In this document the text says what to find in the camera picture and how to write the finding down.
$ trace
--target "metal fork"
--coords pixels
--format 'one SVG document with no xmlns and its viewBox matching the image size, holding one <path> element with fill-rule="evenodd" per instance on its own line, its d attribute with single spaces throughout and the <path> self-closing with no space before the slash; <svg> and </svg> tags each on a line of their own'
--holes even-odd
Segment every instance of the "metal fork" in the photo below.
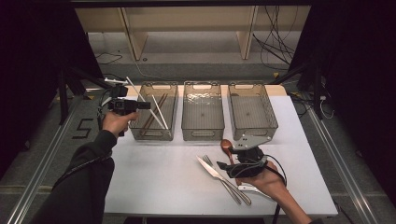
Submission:
<svg viewBox="0 0 396 224">
<path fill-rule="evenodd" d="M 202 159 L 203 159 L 208 165 L 210 165 L 211 167 L 213 167 L 213 169 L 216 170 L 216 168 L 213 166 L 212 161 L 209 159 L 209 157 L 208 157 L 207 155 L 204 155 L 204 156 L 202 157 Z M 239 200 L 239 198 L 233 193 L 233 191 L 232 191 L 223 181 L 220 180 L 220 182 L 221 182 L 221 184 L 224 186 L 224 188 L 226 188 L 227 191 L 230 193 L 231 197 L 233 197 L 233 200 L 234 200 L 236 203 L 241 204 L 241 200 Z"/>
</svg>

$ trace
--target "cutlery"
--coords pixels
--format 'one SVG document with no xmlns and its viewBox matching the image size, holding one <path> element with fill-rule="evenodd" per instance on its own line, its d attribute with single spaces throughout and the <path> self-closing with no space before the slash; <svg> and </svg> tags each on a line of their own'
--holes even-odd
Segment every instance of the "cutlery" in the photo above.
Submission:
<svg viewBox="0 0 396 224">
<path fill-rule="evenodd" d="M 202 159 L 208 164 L 210 165 L 213 169 L 215 169 L 215 167 L 213 166 L 212 161 L 209 159 L 209 157 L 207 155 L 204 155 L 202 157 Z M 233 193 L 233 191 L 223 182 L 221 181 L 221 184 L 224 186 L 224 188 L 227 189 L 227 191 L 230 193 L 231 197 L 233 197 L 233 200 L 237 203 L 237 204 L 241 204 L 241 200 L 239 200 L 239 198 Z"/>
<path fill-rule="evenodd" d="M 215 169 L 213 169 L 210 165 L 208 165 L 204 160 L 200 157 L 196 156 L 198 161 L 201 163 L 202 166 L 215 178 L 219 179 L 223 183 L 225 183 L 235 194 L 237 194 L 247 205 L 251 205 L 251 200 L 249 197 L 240 191 L 236 186 L 234 186 L 230 181 L 224 178 L 221 174 L 219 174 Z"/>
<path fill-rule="evenodd" d="M 220 146 L 221 146 L 221 149 L 223 150 L 223 152 L 228 156 L 228 159 L 230 160 L 230 164 L 234 165 L 233 154 L 230 151 L 230 147 L 232 147 L 233 144 L 229 140 L 223 139 L 220 142 Z M 235 179 L 235 183 L 237 186 L 240 186 L 242 184 L 242 182 L 238 178 Z"/>
<path fill-rule="evenodd" d="M 258 190 L 254 186 L 241 185 L 241 186 L 238 186 L 238 189 L 241 190 L 241 191 L 253 191 L 253 192 L 259 193 L 261 196 L 264 196 L 264 197 L 269 198 L 269 199 L 272 200 L 272 198 L 270 196 L 264 194 L 263 192 L 261 192 L 260 190 Z"/>
</svg>

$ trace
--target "spoon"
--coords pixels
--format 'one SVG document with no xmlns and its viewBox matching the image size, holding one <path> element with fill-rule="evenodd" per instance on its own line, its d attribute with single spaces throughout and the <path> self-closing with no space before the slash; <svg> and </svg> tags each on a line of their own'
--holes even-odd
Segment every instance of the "spoon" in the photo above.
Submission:
<svg viewBox="0 0 396 224">
<path fill-rule="evenodd" d="M 228 156 L 228 159 L 230 160 L 230 164 L 234 165 L 233 163 L 233 154 L 230 151 L 230 147 L 233 146 L 233 144 L 228 140 L 228 139 L 223 139 L 220 142 L 220 146 L 222 151 Z M 240 186 L 242 182 L 239 179 L 235 179 L 236 185 Z"/>
</svg>

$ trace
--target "white tabletop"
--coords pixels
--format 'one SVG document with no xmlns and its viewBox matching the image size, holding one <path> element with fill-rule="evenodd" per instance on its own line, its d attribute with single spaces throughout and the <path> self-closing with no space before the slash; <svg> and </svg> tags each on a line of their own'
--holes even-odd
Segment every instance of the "white tabletop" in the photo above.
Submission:
<svg viewBox="0 0 396 224">
<path fill-rule="evenodd" d="M 279 128 L 260 148 L 282 164 L 288 190 L 310 216 L 331 217 L 337 211 L 289 96 L 270 96 Z M 135 141 L 128 132 L 113 148 L 116 169 L 106 196 L 106 213 L 143 217 L 263 217 L 276 203 L 247 192 L 252 205 L 236 204 L 196 155 L 228 163 L 219 141 L 185 142 L 178 101 L 173 141 Z M 232 140 L 228 103 L 223 97 L 224 138 Z"/>
</svg>

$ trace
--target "clear plastic bin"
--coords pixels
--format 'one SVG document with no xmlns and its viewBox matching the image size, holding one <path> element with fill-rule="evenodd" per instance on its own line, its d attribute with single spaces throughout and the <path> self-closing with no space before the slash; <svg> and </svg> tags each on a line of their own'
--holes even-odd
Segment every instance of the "clear plastic bin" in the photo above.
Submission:
<svg viewBox="0 0 396 224">
<path fill-rule="evenodd" d="M 274 136 L 278 127 L 276 116 L 263 82 L 230 82 L 228 101 L 235 141 L 243 134 Z"/>
<path fill-rule="evenodd" d="M 131 131 L 135 140 L 172 141 L 175 132 L 177 114 L 177 83 L 176 82 L 145 82 L 139 92 L 146 102 L 151 102 L 151 109 L 163 124 L 161 115 L 152 96 L 155 97 L 169 131 L 163 129 L 149 110 L 139 110 L 139 118 L 131 122 Z"/>
<path fill-rule="evenodd" d="M 185 141 L 217 141 L 224 133 L 221 87 L 217 81 L 186 81 L 181 123 Z"/>
</svg>

